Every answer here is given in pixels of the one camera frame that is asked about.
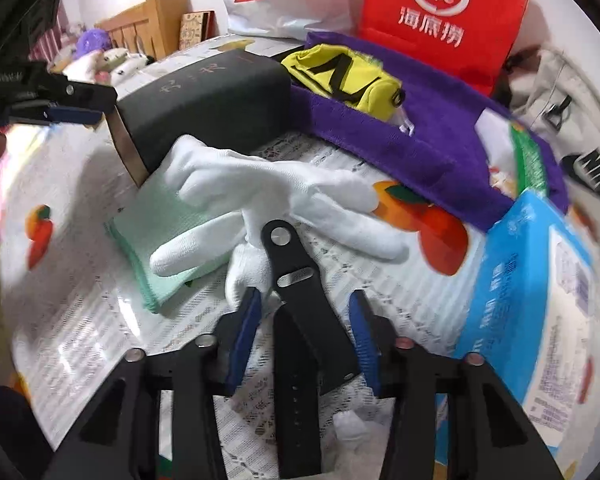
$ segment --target wooden headboard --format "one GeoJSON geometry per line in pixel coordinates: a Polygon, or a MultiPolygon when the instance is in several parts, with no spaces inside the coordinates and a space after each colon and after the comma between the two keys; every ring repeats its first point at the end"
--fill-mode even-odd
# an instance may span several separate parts
{"type": "Polygon", "coordinates": [[[95,26],[109,33],[114,46],[162,59],[178,49],[185,12],[187,0],[145,0],[95,26]]]}

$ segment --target purple plush toy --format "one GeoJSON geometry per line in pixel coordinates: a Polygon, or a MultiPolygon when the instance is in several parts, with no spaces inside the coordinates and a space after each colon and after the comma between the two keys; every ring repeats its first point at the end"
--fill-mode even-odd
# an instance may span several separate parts
{"type": "Polygon", "coordinates": [[[75,45],[76,51],[74,60],[80,59],[85,54],[94,50],[109,50],[111,48],[111,40],[106,30],[100,28],[90,28],[80,36],[78,43],[75,45]]]}

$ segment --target striped curtain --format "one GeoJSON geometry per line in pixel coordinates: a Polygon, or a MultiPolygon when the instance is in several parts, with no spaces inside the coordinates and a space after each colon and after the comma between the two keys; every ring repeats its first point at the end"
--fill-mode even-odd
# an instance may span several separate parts
{"type": "Polygon", "coordinates": [[[51,64],[58,51],[62,48],[62,33],[66,31],[68,20],[62,2],[58,5],[58,15],[54,26],[46,31],[31,49],[29,59],[32,61],[46,61],[51,64]]]}

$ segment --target yellow pouch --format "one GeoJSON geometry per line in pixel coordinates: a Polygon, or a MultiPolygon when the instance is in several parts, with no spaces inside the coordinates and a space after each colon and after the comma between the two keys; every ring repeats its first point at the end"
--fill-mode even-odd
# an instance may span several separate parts
{"type": "Polygon", "coordinates": [[[282,65],[314,93],[381,121],[388,121],[404,101],[400,80],[371,57],[345,46],[319,44],[290,54],[282,65]]]}

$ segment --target folded green towel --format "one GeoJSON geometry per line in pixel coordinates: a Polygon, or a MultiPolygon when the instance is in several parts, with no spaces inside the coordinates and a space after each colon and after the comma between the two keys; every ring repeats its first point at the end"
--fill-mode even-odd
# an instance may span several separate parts
{"type": "Polygon", "coordinates": [[[227,253],[204,266],[167,278],[151,272],[149,259],[158,247],[209,220],[210,216],[178,199],[164,185],[162,172],[158,170],[140,188],[133,203],[106,224],[131,263],[145,308],[157,313],[184,283],[205,276],[229,261],[231,254],[227,253]]]}

